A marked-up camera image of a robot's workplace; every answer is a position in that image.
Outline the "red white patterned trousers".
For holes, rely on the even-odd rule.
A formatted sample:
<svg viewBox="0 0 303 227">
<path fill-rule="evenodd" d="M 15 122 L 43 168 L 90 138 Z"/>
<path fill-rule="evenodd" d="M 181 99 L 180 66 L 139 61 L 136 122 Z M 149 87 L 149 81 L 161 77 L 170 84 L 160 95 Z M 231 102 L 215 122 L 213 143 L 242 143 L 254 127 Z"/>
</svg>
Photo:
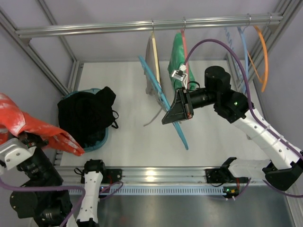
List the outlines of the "red white patterned trousers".
<svg viewBox="0 0 303 227">
<path fill-rule="evenodd" d="M 32 133 L 48 140 L 48 146 L 51 148 L 76 156 L 85 154 L 84 149 L 68 132 L 23 112 L 7 95 L 1 93 L 0 143 L 8 141 L 10 134 L 17 137 L 22 132 Z"/>
</svg>

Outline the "teal blue hanger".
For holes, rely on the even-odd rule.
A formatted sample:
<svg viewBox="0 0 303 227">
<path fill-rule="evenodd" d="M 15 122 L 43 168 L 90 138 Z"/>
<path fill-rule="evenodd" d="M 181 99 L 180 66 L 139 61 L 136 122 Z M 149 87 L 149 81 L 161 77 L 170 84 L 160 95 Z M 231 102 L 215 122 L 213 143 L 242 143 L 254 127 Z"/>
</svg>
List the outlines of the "teal blue hanger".
<svg viewBox="0 0 303 227">
<path fill-rule="evenodd" d="M 158 102 L 160 103 L 161 110 L 164 110 L 165 112 L 167 112 L 170 109 L 170 105 L 163 92 L 161 85 L 157 82 L 155 74 L 149 67 L 147 61 L 141 55 L 139 55 L 138 58 L 141 63 L 144 74 L 147 77 L 147 81 L 151 84 L 151 89 L 153 91 L 153 94 L 156 96 Z M 187 140 L 181 129 L 179 122 L 174 122 L 172 124 L 173 124 L 174 128 L 176 129 L 177 134 L 180 137 L 185 149 L 188 150 L 189 147 L 187 144 Z"/>
</svg>

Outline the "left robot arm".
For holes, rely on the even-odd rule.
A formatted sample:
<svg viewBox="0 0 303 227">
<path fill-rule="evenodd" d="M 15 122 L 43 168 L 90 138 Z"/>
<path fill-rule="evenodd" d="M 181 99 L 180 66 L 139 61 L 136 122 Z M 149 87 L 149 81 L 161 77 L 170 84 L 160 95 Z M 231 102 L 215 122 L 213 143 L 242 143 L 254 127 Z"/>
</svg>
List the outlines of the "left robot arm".
<svg viewBox="0 0 303 227">
<path fill-rule="evenodd" d="M 89 160 L 82 171 L 84 186 L 64 186 L 42 151 L 46 141 L 34 134 L 0 144 L 1 171 L 17 168 L 29 181 L 0 186 L 12 192 L 10 204 L 19 218 L 33 218 L 39 227 L 97 227 L 100 185 L 106 175 L 102 160 Z"/>
</svg>

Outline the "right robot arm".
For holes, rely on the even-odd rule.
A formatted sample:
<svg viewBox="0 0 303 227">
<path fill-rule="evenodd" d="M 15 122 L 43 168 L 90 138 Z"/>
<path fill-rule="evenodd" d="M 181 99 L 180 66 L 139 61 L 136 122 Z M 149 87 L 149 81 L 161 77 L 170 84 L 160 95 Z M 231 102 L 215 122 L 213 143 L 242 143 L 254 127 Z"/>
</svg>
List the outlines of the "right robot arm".
<svg viewBox="0 0 303 227">
<path fill-rule="evenodd" d="M 213 105 L 220 117 L 243 131 L 268 157 L 266 160 L 230 157 L 215 170 L 214 175 L 219 178 L 209 178 L 209 183 L 231 183 L 237 178 L 255 178 L 285 192 L 301 176 L 302 150 L 286 142 L 282 135 L 272 129 L 244 94 L 231 89 L 231 76 L 224 68 L 207 68 L 205 87 L 193 91 L 187 89 L 185 65 L 174 70 L 171 76 L 181 82 L 181 88 L 175 91 L 174 100 L 162 124 L 189 120 L 194 116 L 194 109 Z"/>
</svg>

